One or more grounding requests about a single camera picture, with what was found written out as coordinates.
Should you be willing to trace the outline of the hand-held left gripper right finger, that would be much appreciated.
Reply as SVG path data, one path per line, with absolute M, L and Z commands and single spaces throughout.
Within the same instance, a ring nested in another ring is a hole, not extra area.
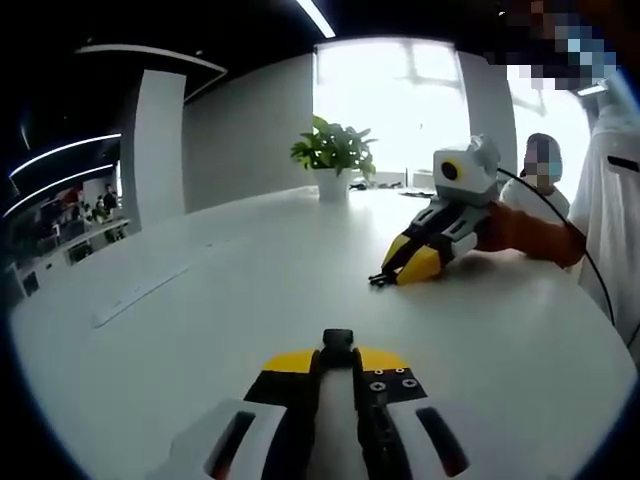
M 370 479 L 460 479 L 468 453 L 398 355 L 353 350 L 357 438 Z

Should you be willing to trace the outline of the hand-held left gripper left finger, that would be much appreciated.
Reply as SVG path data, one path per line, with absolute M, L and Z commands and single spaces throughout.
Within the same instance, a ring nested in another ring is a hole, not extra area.
M 270 359 L 241 399 L 225 399 L 172 440 L 149 479 L 302 479 L 315 435 L 320 351 Z

